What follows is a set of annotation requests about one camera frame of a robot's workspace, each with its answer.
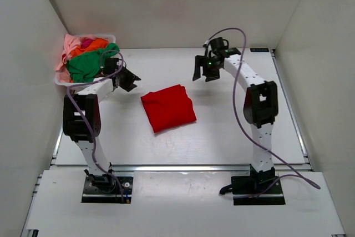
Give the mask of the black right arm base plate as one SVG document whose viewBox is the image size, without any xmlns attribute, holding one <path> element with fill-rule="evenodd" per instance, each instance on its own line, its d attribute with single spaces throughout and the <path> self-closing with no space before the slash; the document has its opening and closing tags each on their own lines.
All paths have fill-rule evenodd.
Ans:
<svg viewBox="0 0 355 237">
<path fill-rule="evenodd" d="M 234 206 L 285 205 L 285 197 L 278 176 L 257 184 L 251 176 L 232 176 L 231 184 L 220 189 L 220 195 L 231 193 Z"/>
</svg>

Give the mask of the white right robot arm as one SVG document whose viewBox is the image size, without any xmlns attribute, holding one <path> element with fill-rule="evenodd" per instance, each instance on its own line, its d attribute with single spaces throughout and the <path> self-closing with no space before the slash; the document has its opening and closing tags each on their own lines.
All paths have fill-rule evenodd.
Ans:
<svg viewBox="0 0 355 237">
<path fill-rule="evenodd" d="M 226 39 L 208 40 L 203 47 L 204 55 L 195 57 L 192 79 L 204 76 L 207 82 L 217 80 L 222 69 L 231 74 L 245 92 L 242 111 L 252 134 L 250 174 L 239 181 L 232 181 L 220 189 L 220 194 L 261 193 L 276 179 L 271 148 L 273 124 L 278 115 L 277 84 L 259 76 L 245 62 L 244 54 L 237 48 L 231 48 Z"/>
</svg>

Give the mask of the red t-shirt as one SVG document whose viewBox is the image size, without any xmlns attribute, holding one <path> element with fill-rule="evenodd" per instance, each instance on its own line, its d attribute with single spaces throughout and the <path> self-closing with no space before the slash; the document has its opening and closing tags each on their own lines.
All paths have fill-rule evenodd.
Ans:
<svg viewBox="0 0 355 237">
<path fill-rule="evenodd" d="M 141 97 L 154 133 L 197 121 L 192 100 L 180 84 Z"/>
</svg>

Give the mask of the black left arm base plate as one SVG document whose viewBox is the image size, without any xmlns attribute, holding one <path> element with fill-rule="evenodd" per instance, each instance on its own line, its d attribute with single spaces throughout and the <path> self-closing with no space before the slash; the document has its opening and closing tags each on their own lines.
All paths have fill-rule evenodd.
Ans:
<svg viewBox="0 0 355 237">
<path fill-rule="evenodd" d="M 116 179 L 110 176 L 86 175 L 82 191 L 82 203 L 99 204 L 130 204 L 132 199 L 134 177 L 116 176 L 122 190 L 116 184 Z"/>
</svg>

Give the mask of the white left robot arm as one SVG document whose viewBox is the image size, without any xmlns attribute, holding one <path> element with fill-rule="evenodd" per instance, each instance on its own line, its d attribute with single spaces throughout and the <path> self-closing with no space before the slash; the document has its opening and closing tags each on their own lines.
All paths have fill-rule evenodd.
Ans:
<svg viewBox="0 0 355 237">
<path fill-rule="evenodd" d="M 100 61 L 104 76 L 81 85 L 70 85 L 63 102 L 63 133 L 80 149 L 87 163 L 85 173 L 91 183 L 104 194 L 124 189 L 112 170 L 99 140 L 101 117 L 99 103 L 117 88 L 130 92 L 140 81 L 129 71 L 122 58 L 110 57 Z"/>
</svg>

